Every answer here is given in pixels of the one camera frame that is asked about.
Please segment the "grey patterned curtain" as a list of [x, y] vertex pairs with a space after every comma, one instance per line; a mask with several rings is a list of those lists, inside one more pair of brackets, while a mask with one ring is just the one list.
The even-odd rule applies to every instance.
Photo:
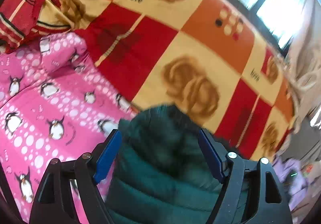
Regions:
[[320, 106], [320, 3], [317, 0], [305, 1], [301, 20], [287, 54], [297, 128]]

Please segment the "pink penguin quilt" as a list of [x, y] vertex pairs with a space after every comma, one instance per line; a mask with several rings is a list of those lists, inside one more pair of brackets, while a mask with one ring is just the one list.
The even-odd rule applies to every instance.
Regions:
[[2, 54], [1, 164], [22, 219], [52, 159], [77, 159], [134, 115], [75, 33]]

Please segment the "dark green puffer jacket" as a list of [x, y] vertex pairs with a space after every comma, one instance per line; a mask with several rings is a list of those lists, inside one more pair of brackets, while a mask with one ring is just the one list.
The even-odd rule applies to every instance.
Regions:
[[119, 122], [122, 145], [105, 205], [114, 223], [205, 223], [221, 184], [197, 137], [200, 127], [174, 105]]

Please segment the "purple cloth pile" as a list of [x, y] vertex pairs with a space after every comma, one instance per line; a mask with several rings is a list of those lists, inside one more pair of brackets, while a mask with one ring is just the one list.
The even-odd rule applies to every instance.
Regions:
[[280, 156], [275, 156], [272, 165], [286, 194], [290, 211], [293, 211], [306, 197], [310, 185], [301, 172], [301, 163], [294, 158], [283, 162]]

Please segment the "red orange rose bedsheet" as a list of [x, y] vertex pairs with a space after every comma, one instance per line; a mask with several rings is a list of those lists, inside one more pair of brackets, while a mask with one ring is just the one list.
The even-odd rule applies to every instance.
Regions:
[[272, 159], [292, 129], [274, 52], [226, 0], [45, 0], [38, 23], [84, 38], [122, 99], [175, 104], [248, 159]]

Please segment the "red striped blanket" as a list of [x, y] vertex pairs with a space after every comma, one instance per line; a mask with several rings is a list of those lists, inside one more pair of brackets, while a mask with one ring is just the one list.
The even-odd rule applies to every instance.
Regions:
[[[79, 0], [49, 0], [57, 10], [80, 16], [85, 8]], [[33, 34], [52, 33], [65, 30], [68, 25], [50, 24], [41, 21], [41, 11], [46, 0], [5, 0], [1, 5], [1, 41], [7, 52], [15, 51], [22, 43], [33, 37]]]

